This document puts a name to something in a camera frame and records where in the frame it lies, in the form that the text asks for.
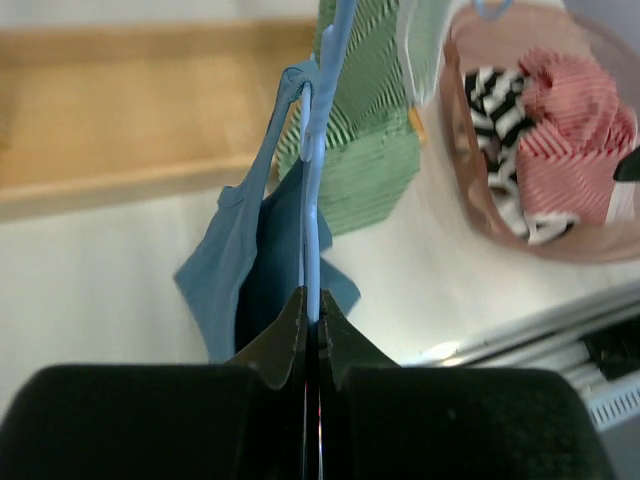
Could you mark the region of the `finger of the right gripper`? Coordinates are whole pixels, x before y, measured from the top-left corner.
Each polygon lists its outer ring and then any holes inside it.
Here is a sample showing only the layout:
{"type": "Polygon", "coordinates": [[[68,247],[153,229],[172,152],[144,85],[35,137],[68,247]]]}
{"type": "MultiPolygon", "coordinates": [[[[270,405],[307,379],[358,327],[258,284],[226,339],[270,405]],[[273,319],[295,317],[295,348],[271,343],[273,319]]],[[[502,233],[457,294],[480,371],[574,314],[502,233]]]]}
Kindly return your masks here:
{"type": "Polygon", "coordinates": [[[635,148],[616,166],[615,181],[640,181],[640,148],[635,148]]]}

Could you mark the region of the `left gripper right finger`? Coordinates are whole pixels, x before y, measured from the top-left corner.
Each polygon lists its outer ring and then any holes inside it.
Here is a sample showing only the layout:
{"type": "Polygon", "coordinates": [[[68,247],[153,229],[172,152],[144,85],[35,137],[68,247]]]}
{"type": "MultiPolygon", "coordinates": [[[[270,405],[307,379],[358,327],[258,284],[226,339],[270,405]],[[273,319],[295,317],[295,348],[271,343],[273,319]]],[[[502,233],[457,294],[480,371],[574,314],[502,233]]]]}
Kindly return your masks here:
{"type": "Polygon", "coordinates": [[[570,384],[540,369],[402,367],[329,293],[318,324],[328,479],[611,479],[570,384]]]}

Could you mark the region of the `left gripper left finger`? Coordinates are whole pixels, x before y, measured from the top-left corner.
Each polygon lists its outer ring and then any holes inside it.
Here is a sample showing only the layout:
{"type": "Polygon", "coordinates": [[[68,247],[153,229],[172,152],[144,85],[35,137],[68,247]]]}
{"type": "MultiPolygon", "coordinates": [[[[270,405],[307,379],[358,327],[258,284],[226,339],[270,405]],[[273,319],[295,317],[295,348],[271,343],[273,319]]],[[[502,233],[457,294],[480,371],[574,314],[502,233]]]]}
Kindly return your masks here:
{"type": "Polygon", "coordinates": [[[5,479],[302,479],[306,294],[223,364],[58,364],[1,424],[5,479]]]}

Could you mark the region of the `red white striped tank top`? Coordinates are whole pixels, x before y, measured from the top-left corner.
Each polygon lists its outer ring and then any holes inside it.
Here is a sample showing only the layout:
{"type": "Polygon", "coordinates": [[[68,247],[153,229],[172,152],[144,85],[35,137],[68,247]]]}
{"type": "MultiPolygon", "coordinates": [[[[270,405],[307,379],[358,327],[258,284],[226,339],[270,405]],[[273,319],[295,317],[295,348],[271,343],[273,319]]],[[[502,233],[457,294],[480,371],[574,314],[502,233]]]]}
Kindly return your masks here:
{"type": "Polygon", "coordinates": [[[525,216],[602,225],[625,194],[614,171],[636,145],[635,111],[596,60],[534,48],[519,61],[530,83],[521,102],[533,127],[518,143],[516,173],[525,216]]]}

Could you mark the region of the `black white striped tank top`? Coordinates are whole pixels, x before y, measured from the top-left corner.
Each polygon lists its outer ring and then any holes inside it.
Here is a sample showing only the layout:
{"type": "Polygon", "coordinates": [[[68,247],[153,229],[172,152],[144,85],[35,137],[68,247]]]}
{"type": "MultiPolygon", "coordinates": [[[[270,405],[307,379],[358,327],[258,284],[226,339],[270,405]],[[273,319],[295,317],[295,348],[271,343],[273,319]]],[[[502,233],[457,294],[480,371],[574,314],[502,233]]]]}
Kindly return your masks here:
{"type": "Polygon", "coordinates": [[[521,206],[516,153],[522,135],[534,126],[521,102],[528,76],[518,70],[481,67],[466,72],[463,85],[476,140],[485,155],[490,195],[504,223],[533,245],[568,233],[576,224],[575,216],[531,220],[521,206]]]}

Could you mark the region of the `blue tank top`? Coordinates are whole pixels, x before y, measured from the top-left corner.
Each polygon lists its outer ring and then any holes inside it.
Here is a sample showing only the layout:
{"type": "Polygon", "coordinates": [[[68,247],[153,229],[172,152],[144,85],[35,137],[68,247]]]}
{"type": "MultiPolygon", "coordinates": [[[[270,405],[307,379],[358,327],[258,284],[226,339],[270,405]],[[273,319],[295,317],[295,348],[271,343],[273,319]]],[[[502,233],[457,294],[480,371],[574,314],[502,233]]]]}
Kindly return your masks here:
{"type": "Polygon", "coordinates": [[[251,168],[239,185],[222,190],[203,239],[174,275],[212,363],[229,360],[260,335],[302,284],[306,163],[295,161],[271,194],[265,188],[289,108],[317,76],[312,60],[284,70],[251,168]]]}

